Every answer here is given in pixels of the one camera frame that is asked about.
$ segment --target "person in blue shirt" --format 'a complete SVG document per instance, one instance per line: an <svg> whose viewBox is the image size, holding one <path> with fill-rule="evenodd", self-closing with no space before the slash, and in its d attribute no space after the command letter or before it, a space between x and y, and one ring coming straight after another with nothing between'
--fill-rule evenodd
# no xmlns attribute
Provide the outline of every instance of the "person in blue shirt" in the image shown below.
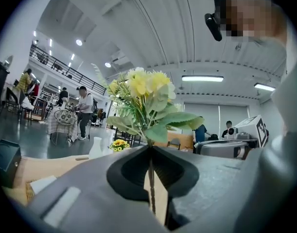
<svg viewBox="0 0 297 233"><path fill-rule="evenodd" d="M193 134L193 142L204 142L205 141L205 133L210 135L211 134L207 131L206 127L202 124L198 129L192 132Z"/></svg>

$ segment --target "railing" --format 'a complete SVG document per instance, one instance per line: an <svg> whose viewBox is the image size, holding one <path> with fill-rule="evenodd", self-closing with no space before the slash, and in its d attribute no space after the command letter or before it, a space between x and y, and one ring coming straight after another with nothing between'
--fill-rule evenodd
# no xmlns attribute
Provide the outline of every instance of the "railing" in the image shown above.
<svg viewBox="0 0 297 233"><path fill-rule="evenodd" d="M101 86L100 84L94 82L93 80L87 78L81 73L77 72L75 69L68 67L65 63L59 61L58 59L50 56L45 51L40 48L32 45L30 50L30 56L40 63L52 68L53 70L65 75L71 80L78 82L79 84L89 88L101 95L104 95L106 88Z"/></svg>

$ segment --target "tablecloth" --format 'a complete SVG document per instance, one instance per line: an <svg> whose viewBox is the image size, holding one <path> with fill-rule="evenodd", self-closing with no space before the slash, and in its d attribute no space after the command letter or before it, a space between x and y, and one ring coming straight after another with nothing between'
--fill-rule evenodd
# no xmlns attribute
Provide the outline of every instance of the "tablecloth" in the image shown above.
<svg viewBox="0 0 297 233"><path fill-rule="evenodd" d="M54 132L69 133L72 142L74 142L77 139L77 121L71 126L59 124L54 117L54 113L58 110L60 110L60 108L54 107L48 117L48 134Z"/></svg>

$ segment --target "gray glossy floor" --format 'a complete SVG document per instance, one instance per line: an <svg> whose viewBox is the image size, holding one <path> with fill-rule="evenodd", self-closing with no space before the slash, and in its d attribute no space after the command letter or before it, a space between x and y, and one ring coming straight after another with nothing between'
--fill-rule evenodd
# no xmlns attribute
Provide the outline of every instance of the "gray glossy floor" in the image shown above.
<svg viewBox="0 0 297 233"><path fill-rule="evenodd" d="M54 159L71 155L88 154L95 136L102 138L101 148L107 151L114 134L113 130L92 126L90 141L88 139L83 141L75 140L72 146L68 147L66 134L59 133L57 145L54 145L50 140L50 136L47 134L47 124L32 121L32 125L30 125L24 119L20 124L15 114L8 112L7 118L5 118L5 113L3 111L2 115L0 115L0 140L5 139L19 143L21 154L33 158Z"/></svg>

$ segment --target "gray suitcase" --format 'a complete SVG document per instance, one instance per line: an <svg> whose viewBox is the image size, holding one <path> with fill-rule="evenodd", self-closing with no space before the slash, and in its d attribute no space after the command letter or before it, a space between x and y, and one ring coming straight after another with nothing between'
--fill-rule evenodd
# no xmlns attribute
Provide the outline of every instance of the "gray suitcase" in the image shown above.
<svg viewBox="0 0 297 233"><path fill-rule="evenodd" d="M197 146L196 154L223 158L242 158L247 147L247 142L205 141Z"/></svg>

